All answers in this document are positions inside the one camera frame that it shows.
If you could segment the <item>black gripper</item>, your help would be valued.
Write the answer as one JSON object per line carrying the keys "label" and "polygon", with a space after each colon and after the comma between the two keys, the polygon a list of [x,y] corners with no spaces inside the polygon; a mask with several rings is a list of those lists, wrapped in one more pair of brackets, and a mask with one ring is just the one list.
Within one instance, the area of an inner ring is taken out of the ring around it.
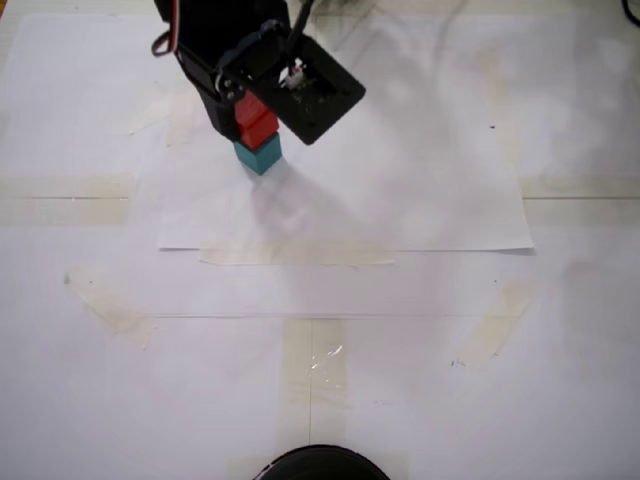
{"label": "black gripper", "polygon": [[291,102],[280,84],[291,28],[268,20],[232,49],[214,43],[180,42],[178,63],[198,92],[214,129],[231,142],[240,139],[235,105],[247,92],[264,103]]}

